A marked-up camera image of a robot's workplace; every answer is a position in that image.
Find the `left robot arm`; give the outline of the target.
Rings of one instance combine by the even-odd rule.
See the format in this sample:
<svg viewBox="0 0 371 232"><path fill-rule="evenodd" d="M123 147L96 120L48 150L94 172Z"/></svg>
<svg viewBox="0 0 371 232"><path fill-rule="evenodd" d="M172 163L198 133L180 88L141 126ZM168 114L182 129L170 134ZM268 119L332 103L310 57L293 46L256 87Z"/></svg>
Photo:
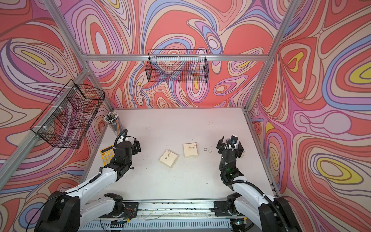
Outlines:
<svg viewBox="0 0 371 232"><path fill-rule="evenodd" d="M120 195L106 193L90 203L91 198L133 169L132 157L141 152L140 142L122 138L122 142L116 140L114 143L112 159L95 176L66 192L56 191L48 197L39 210L36 232L77 232L104 215L123 217L126 207Z"/></svg>

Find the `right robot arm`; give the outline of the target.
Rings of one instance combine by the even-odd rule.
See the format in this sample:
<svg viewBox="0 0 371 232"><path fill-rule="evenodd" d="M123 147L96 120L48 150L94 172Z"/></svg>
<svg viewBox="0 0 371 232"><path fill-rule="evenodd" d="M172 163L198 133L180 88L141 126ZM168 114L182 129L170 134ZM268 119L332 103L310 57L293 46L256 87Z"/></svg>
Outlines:
<svg viewBox="0 0 371 232"><path fill-rule="evenodd" d="M241 158L244 152L238 137L231 136L228 140L221 138L216 149L221 155L219 164L221 181L234 191L227 197L224 209L214 207L216 214L226 212L231 216L243 215L262 232L302 231L288 200L266 194L248 181L237 168L237 159Z"/></svg>

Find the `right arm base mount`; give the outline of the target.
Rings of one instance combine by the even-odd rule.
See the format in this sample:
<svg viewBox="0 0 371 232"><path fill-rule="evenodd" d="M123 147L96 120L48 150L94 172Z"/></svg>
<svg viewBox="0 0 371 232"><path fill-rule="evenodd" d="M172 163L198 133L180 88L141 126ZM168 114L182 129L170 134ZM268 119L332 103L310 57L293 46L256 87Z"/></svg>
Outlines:
<svg viewBox="0 0 371 232"><path fill-rule="evenodd" d="M228 201L214 201L213 208L210 209L217 217L242 217L234 206Z"/></svg>

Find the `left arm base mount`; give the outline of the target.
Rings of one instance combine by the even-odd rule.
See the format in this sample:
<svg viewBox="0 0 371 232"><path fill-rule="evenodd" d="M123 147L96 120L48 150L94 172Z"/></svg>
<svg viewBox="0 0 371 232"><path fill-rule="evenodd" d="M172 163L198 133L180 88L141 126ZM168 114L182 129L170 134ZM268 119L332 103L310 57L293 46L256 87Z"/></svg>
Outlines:
<svg viewBox="0 0 371 232"><path fill-rule="evenodd" d="M137 217L139 202L124 202L122 212L114 215L113 213L102 215L100 218L126 218L133 219Z"/></svg>

